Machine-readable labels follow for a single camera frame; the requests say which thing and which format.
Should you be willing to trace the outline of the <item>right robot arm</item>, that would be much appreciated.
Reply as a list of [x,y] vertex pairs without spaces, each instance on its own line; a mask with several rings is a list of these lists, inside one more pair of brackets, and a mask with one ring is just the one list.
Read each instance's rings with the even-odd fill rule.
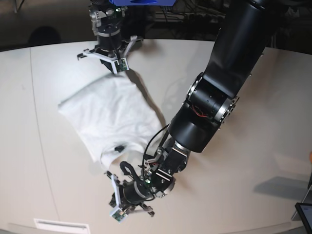
[[113,51],[122,45],[121,26],[127,6],[116,6],[112,0],[90,1],[92,30],[103,51]]

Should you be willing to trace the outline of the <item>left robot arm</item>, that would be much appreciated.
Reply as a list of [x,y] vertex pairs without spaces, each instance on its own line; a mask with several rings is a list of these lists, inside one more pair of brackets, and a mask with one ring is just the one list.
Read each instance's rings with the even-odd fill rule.
[[209,62],[191,85],[183,105],[169,125],[157,152],[143,155],[141,173],[123,161],[132,181],[121,190],[122,201],[139,205],[166,195],[174,174],[185,169],[191,152],[200,153],[237,102],[237,94],[278,27],[286,11],[281,0],[233,0],[216,37]]

